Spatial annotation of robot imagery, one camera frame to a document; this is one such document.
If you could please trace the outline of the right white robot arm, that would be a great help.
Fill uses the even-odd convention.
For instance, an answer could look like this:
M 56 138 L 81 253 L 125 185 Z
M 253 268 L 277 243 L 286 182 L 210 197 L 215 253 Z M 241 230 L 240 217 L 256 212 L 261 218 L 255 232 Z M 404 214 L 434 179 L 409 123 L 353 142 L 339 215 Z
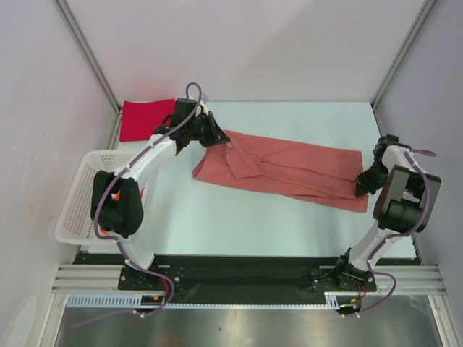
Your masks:
M 387 134 L 373 150 L 373 164 L 356 178 L 356 196 L 381 193 L 373 209 L 374 224 L 355 246 L 340 256 L 334 283 L 350 290 L 371 283 L 377 261 L 394 243 L 424 230 L 441 187 L 441 178 L 427 173 L 416 154 L 434 158 Z

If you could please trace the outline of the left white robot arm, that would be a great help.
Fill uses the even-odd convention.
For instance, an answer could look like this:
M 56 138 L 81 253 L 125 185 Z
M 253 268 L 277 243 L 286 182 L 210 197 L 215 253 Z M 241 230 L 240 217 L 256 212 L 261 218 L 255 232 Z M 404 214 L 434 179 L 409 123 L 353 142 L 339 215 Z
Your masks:
M 100 240 L 113 241 L 124 261 L 136 269 L 134 279 L 143 288 L 155 287 L 160 272 L 151 266 L 154 253 L 143 235 L 142 191 L 157 171 L 190 142 L 213 147 L 230 141 L 201 100 L 179 98 L 173 113 L 154 130 L 145 147 L 113 171 L 94 176 L 90 218 Z

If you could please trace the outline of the salmon pink t shirt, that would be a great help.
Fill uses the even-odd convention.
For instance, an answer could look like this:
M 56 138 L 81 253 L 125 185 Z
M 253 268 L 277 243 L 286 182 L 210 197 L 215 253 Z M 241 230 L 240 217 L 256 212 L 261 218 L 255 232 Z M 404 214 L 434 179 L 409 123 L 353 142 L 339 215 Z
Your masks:
M 367 212 L 368 197 L 356 195 L 356 179 L 363 172 L 360 151 L 233 131 L 227 135 L 229 142 L 206 150 L 194 179 Z

